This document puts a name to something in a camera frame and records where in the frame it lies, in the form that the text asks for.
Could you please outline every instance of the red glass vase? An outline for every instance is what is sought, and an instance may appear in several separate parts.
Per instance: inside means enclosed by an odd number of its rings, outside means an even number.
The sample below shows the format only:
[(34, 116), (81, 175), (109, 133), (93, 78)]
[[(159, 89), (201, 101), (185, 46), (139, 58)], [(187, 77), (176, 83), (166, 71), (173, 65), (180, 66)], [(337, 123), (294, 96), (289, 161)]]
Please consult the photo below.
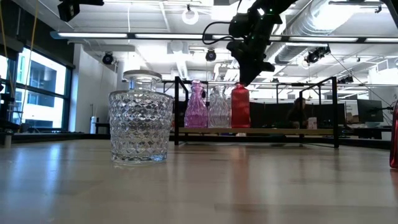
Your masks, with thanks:
[(245, 89), (244, 85), (238, 83), (235, 89), (232, 90), (232, 128), (250, 128), (250, 102), (249, 90)]
[(391, 133), (391, 151), (390, 151), (390, 167), (398, 169), (398, 103), (394, 108), (392, 115), (392, 133)]

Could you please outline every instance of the bottle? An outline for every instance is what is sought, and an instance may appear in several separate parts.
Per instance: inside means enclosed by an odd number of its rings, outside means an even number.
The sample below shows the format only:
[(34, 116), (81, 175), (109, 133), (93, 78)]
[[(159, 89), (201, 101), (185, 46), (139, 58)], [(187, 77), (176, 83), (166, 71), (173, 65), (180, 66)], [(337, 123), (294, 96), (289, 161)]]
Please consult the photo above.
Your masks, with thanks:
[(130, 89), (109, 94), (112, 160), (122, 164), (166, 160), (174, 98), (156, 92), (162, 75), (129, 70)]
[(232, 128), (250, 128), (249, 90), (243, 84), (237, 83), (231, 97)]
[(207, 107), (201, 97), (203, 86), (199, 80), (192, 81), (191, 90), (192, 94), (185, 112), (184, 126), (186, 128), (205, 128), (207, 127)]
[(398, 169), (398, 102), (394, 108), (392, 115), (392, 133), (391, 133), (391, 150), (390, 150), (390, 167)]
[(231, 110), (226, 103), (224, 86), (216, 86), (210, 95), (210, 107), (208, 113), (209, 128), (230, 128)]

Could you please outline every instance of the pink glass vase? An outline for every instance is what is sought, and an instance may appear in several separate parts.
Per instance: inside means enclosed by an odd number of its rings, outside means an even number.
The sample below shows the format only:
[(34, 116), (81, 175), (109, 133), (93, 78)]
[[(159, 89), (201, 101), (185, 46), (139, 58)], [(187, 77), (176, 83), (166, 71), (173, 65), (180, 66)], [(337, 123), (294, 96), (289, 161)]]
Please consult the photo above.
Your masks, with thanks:
[(392, 133), (391, 133), (391, 151), (390, 151), (390, 167), (398, 169), (398, 103), (392, 114)]
[(192, 94), (185, 112), (184, 126), (186, 128), (207, 127), (207, 108), (201, 94), (203, 87), (199, 80), (192, 81)]

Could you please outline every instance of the camera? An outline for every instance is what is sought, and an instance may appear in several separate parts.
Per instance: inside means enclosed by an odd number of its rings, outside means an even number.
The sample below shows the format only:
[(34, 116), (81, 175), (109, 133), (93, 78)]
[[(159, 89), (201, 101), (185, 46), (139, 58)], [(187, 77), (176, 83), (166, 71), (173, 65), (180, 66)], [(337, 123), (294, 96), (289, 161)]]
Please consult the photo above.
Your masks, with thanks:
[(206, 54), (206, 61), (208, 62), (214, 62), (216, 60), (217, 54), (214, 51), (214, 49), (208, 49), (207, 54)]
[(60, 19), (65, 22), (71, 21), (80, 12), (80, 4), (91, 6), (103, 6), (104, 0), (60, 0), (62, 3), (58, 5), (58, 13)]
[(105, 65), (112, 65), (114, 63), (114, 57), (112, 52), (106, 52), (105, 56), (102, 58), (102, 62)]
[(315, 49), (314, 51), (308, 52), (307, 57), (304, 59), (308, 64), (310, 63), (317, 63), (319, 60), (321, 60), (323, 57), (325, 57), (326, 54), (330, 53), (330, 48), (329, 46), (327, 47), (319, 47)]

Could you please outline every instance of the textured glass jar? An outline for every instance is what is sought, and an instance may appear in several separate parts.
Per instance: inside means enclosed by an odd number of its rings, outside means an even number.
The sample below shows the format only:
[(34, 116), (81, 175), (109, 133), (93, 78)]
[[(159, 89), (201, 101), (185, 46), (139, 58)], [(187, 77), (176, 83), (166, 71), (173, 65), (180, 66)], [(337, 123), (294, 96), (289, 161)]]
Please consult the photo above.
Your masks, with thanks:
[(157, 93), (158, 73), (124, 72), (130, 90), (109, 95), (112, 160), (125, 164), (161, 162), (167, 157), (173, 98)]
[(226, 103), (224, 86), (216, 86), (210, 95), (210, 106), (208, 113), (209, 128), (230, 128), (231, 110)]
[(192, 94), (185, 112), (184, 126), (186, 128), (205, 128), (207, 127), (207, 107), (201, 97), (203, 86), (199, 80), (192, 81), (191, 90)]
[(250, 128), (249, 90), (238, 83), (231, 93), (232, 128)]

